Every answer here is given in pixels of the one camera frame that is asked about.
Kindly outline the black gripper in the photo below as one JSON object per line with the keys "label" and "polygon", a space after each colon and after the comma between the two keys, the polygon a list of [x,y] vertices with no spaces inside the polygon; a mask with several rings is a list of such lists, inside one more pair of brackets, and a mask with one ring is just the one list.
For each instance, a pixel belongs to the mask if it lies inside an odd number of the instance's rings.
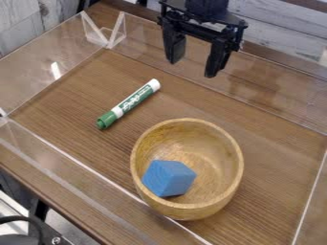
{"label": "black gripper", "polygon": [[[204,23],[224,25],[222,32],[230,35],[230,48],[233,51],[240,49],[248,23],[226,10],[228,0],[160,0],[160,5],[161,17],[176,12],[185,22],[193,21],[198,25]],[[174,30],[169,23],[162,23],[164,54],[170,64],[184,57],[185,44],[185,36]],[[224,69],[229,55],[228,44],[216,39],[212,42],[205,63],[204,76],[206,78],[213,78],[217,72]]]}

